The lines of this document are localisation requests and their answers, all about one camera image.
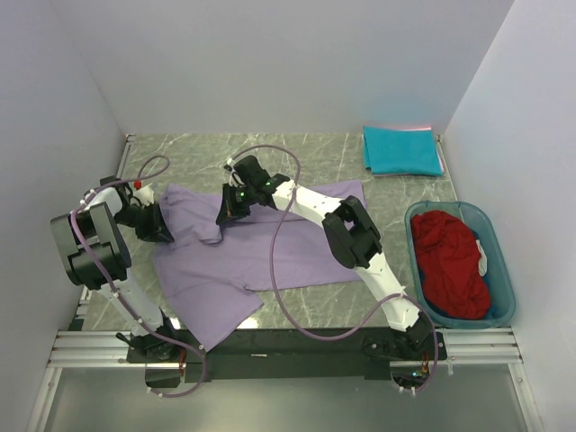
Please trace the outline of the purple t-shirt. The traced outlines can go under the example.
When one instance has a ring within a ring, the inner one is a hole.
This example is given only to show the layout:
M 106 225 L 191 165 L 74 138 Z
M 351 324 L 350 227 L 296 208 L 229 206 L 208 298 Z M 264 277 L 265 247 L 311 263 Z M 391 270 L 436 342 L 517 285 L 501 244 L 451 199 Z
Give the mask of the purple t-shirt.
M 332 256 L 323 230 L 294 214 L 255 206 L 224 227 L 217 194 L 169 184 L 159 200 L 174 242 L 157 245 L 152 263 L 167 302 L 207 351 L 262 306 L 258 293 L 354 282 Z

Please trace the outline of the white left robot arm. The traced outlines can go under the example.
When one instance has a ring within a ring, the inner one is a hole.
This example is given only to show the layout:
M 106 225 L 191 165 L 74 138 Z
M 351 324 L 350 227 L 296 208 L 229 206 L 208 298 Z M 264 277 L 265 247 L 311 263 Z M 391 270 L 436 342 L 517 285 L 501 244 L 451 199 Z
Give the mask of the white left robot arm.
M 68 278 L 101 294 L 130 324 L 130 351 L 149 362 L 175 361 L 182 349 L 170 319 L 131 276 L 131 254 L 119 227 L 144 242 L 168 245 L 173 235 L 150 186 L 111 175 L 85 193 L 80 208 L 50 221 L 50 230 Z

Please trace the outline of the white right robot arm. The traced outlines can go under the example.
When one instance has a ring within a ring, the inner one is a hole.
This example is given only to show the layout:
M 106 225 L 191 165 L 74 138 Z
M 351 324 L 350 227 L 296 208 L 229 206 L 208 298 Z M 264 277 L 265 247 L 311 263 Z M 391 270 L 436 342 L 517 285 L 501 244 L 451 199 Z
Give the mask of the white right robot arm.
M 330 197 L 300 185 L 297 177 L 269 173 L 253 155 L 236 155 L 224 169 L 229 181 L 222 185 L 216 223 L 226 225 L 246 218 L 259 204 L 279 211 L 284 221 L 294 214 L 321 227 L 332 256 L 354 271 L 378 301 L 391 329 L 398 354 L 414 359 L 436 334 L 427 314 L 406 295 L 383 252 L 382 236 L 359 198 Z

